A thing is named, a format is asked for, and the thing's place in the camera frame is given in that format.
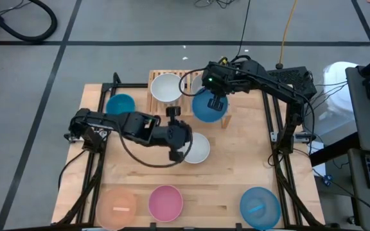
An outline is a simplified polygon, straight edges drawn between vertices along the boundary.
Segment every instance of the yellow cable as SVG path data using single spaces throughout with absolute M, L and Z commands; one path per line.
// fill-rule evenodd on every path
M 281 54 L 279 56 L 279 63 L 282 64 L 282 57 L 283 57 L 283 44 L 285 43 L 285 39 L 286 39 L 286 31 L 288 31 L 288 27 L 289 27 L 289 24 L 290 24 L 290 20 L 292 19 L 292 16 L 294 14 L 294 11 L 295 11 L 295 7 L 296 7 L 296 3 L 298 2 L 298 0 L 295 0 L 294 2 L 294 5 L 292 6 L 292 9 L 290 11 L 290 15 L 289 15 L 289 19 L 288 19 L 288 22 L 286 23 L 286 26 L 285 26 L 285 31 L 283 32 L 283 38 L 282 38 L 282 45 L 281 45 Z

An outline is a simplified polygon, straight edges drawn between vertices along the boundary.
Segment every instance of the wooden stand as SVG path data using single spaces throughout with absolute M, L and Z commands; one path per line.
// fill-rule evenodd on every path
M 166 107 L 171 107 L 171 106 L 180 106 L 181 107 L 181 115 L 182 116 L 193 116 L 193 111 L 192 111 L 192 97 L 187 97 L 187 96 L 181 96 L 177 101 L 174 103 L 162 103 L 155 99 L 152 94 L 151 94 L 151 83 L 152 81 L 160 76 L 161 74 L 166 74 L 166 73 L 172 73 L 176 74 L 177 76 L 182 77 L 185 73 L 187 73 L 187 70 L 153 70 L 149 72 L 149 79 L 148 79 L 148 92 L 146 95 L 146 110 L 147 113 L 152 114 L 152 115 L 160 115 L 160 116 L 165 116 L 166 115 Z M 189 74 L 187 77 L 184 79 L 185 83 L 185 89 L 184 92 L 188 94 L 192 94 L 191 92 L 191 84 L 192 81 L 198 76 L 202 74 L 202 71 L 197 71 L 194 73 Z M 223 118 L 221 118 L 221 127 L 222 128 L 227 128 L 229 122 L 231 121 L 231 105 L 228 105 L 228 111 Z

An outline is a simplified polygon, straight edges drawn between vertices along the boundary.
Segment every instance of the black floor stripe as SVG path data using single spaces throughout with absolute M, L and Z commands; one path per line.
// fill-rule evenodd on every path
M 364 27 L 365 33 L 370 41 L 370 27 L 367 24 L 366 18 L 364 16 L 364 13 L 362 13 L 362 10 L 360 9 L 360 6 L 357 2 L 357 0 L 351 0 L 353 7 L 355 8 L 355 11 L 357 12 L 357 15 L 359 17 L 360 23 L 362 23 L 362 26 Z
M 62 42 L 47 41 L 42 46 L 59 46 Z M 280 41 L 243 41 L 243 46 L 280 46 Z M 67 46 L 239 46 L 240 41 L 67 41 Z M 0 41 L 0 46 L 29 46 L 24 41 Z M 370 42 L 285 42 L 285 46 L 297 47 L 359 47 L 370 46 Z
M 62 57 L 64 55 L 64 51 L 66 48 L 66 41 L 68 41 L 69 36 L 71 34 L 72 27 L 74 25 L 76 15 L 78 14 L 79 7 L 81 5 L 82 0 L 77 0 L 73 9 L 73 12 L 71 14 L 71 18 L 68 22 L 68 26 L 64 35 L 64 38 L 62 40 L 62 44 L 58 50 L 57 57 L 55 58 L 51 74 L 49 75 L 47 84 L 45 86 L 44 93 L 42 94 L 42 99 L 39 103 L 37 113 L 35 115 L 35 118 L 32 122 L 32 127 L 30 130 L 30 133 L 28 134 L 28 138 L 26 139 L 26 143 L 24 146 L 24 149 L 22 151 L 21 158 L 19 159 L 19 163 L 17 166 L 17 169 L 15 170 L 15 174 L 13 176 L 13 180 L 11 182 L 11 186 L 8 190 L 8 194 L 6 195 L 3 207 L 0 212 L 0 230 L 3 230 L 6 220 L 8 218 L 8 215 L 10 213 L 10 209 L 13 203 L 13 200 L 15 198 L 15 195 L 18 191 L 18 186 L 21 182 L 22 175 L 25 170 L 26 163 L 28 161 L 28 157 L 30 156 L 31 149 L 33 146 L 33 142 L 35 140 L 35 136 L 37 135 L 39 124 L 42 119 L 42 115 L 44 114 L 46 104 L 48 102 L 49 95 L 51 94 L 52 86 L 55 81 L 55 77 L 57 76 L 58 68 L 60 66 Z

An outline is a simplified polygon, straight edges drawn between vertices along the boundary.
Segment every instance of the gray floor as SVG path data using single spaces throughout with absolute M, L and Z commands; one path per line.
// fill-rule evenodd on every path
M 0 10 L 19 1 L 0 0 Z M 57 178 L 68 148 L 62 135 L 78 108 L 85 83 L 111 81 L 114 71 L 123 82 L 144 83 L 150 69 L 193 69 L 221 56 L 233 57 L 248 3 L 237 0 L 223 10 L 217 4 L 195 8 L 193 0 L 44 2 L 59 21 L 58 30 L 48 39 L 51 43 L 14 45 L 10 41 L 17 39 L 0 29 L 0 41 L 6 41 L 0 42 L 0 212 L 9 211 L 7 216 L 0 215 L 0 227 L 5 224 L 5 229 L 51 221 Z M 252 0 L 244 37 L 250 46 L 243 46 L 242 54 L 251 55 L 267 69 L 274 68 L 293 2 Z M 370 27 L 370 4 L 357 3 Z M 76 20 L 69 26 L 73 10 Z M 44 31 L 49 23 L 48 16 L 32 4 L 4 18 L 29 35 Z M 68 26 L 69 41 L 64 37 Z M 299 0 L 287 41 L 285 67 L 305 65 L 316 82 L 321 81 L 323 68 L 333 62 L 364 65 L 370 61 L 370 40 L 351 0 Z M 12 180 L 19 162 L 26 165 L 16 188 Z M 335 174 L 340 178 L 340 171 Z M 11 185 L 12 204 L 6 201 Z M 352 214 L 347 197 L 324 192 L 321 200 L 327 222 L 344 224 L 344 218 Z

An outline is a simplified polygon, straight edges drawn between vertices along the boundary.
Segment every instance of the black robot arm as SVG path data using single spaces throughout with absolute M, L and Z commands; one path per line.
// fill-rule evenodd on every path
M 249 56 L 241 62 L 228 62 L 226 58 L 218 62 L 210 62 L 203 75 L 202 85 L 214 94 L 214 98 L 208 103 L 213 110 L 221 110 L 223 105 L 220 98 L 235 92 L 250 90 L 262 90 L 277 97 L 286 103 L 285 126 L 279 131 L 275 148 L 283 154 L 293 152 L 294 132 L 298 125 L 302 124 L 304 116 L 304 104 L 316 93 L 312 79 L 306 78 L 304 85 L 312 88 L 313 94 L 302 94 L 300 89 L 293 89 L 280 79 L 267 73 L 264 67 Z
M 93 128 L 102 128 L 118 132 L 123 138 L 134 141 L 145 147 L 169 147 L 170 160 L 182 162 L 184 154 L 177 150 L 191 139 L 191 128 L 175 116 L 181 114 L 180 107 L 168 107 L 166 113 L 170 116 L 168 126 L 159 126 L 161 118 L 141 112 L 127 112 L 119 115 L 91 112 L 87 108 L 80 109 L 69 124 L 69 134 L 65 138 L 73 140 L 82 137 L 83 149 L 93 152 L 101 151 L 103 137 L 94 132 Z

